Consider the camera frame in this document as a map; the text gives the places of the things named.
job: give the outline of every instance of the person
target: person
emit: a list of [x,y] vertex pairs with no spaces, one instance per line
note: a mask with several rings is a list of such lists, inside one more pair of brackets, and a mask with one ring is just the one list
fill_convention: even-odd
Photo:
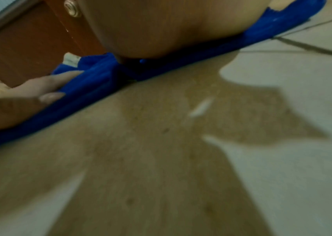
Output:
[[[239,34],[271,0],[79,0],[101,43],[118,62],[156,59]],[[55,92],[81,72],[32,79],[0,95],[0,129],[29,119],[64,96]]]

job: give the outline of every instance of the round metal knob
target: round metal knob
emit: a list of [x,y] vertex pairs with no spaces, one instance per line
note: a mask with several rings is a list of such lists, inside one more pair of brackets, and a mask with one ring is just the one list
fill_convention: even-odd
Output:
[[75,0],[66,0],[64,3],[65,9],[72,17],[81,17],[79,5]]

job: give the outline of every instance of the blue cloth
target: blue cloth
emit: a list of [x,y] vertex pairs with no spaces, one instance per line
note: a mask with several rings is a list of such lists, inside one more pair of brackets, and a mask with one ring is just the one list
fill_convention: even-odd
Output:
[[85,72],[61,91],[66,96],[28,121],[0,131],[0,145],[44,129],[82,108],[116,92],[128,80],[143,81],[170,70],[238,50],[269,39],[306,22],[318,13],[326,0],[296,0],[282,11],[267,9],[246,32],[230,38],[192,47],[163,59],[139,60],[131,68],[120,65],[112,54],[81,58],[78,68],[60,65],[53,74],[71,70]]

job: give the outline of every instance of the brown wooden cabinet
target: brown wooden cabinet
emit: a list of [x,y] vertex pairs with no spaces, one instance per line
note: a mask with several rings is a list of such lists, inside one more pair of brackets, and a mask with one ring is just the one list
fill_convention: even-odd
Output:
[[47,75],[67,52],[105,53],[84,17],[70,16],[64,2],[18,0],[0,14],[0,80],[14,87]]

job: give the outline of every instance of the fingernail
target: fingernail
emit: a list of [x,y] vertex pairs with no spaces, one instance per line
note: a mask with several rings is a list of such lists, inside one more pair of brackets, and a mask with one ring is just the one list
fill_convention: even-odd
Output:
[[44,104],[50,105],[63,98],[65,95],[65,93],[48,93],[39,97],[39,100]]

